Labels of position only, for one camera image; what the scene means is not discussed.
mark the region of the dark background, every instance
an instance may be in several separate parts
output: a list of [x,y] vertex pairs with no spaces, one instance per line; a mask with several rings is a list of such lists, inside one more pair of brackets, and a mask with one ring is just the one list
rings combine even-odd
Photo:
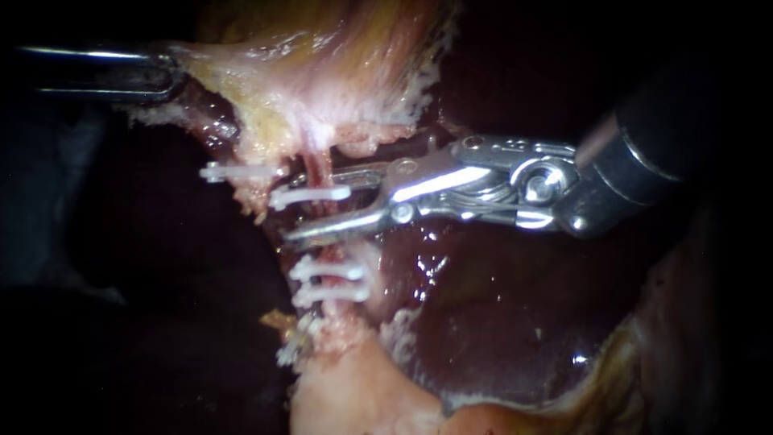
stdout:
[[[3,27],[7,46],[189,39],[194,16],[190,2],[12,7],[25,25]],[[465,107],[445,115],[480,130],[576,143],[679,53],[724,58],[723,13],[686,2],[471,2],[444,62],[441,106]],[[127,130],[104,106],[5,86],[0,425],[286,432],[292,377],[275,367],[278,339],[258,318],[289,310],[288,294],[229,187],[198,178],[200,146],[172,127]],[[726,404],[746,385],[770,386],[758,378],[769,361],[769,328],[755,320],[764,308],[735,295],[721,295],[719,317]],[[747,424],[770,403],[743,400]],[[722,415],[739,430],[729,406]]]

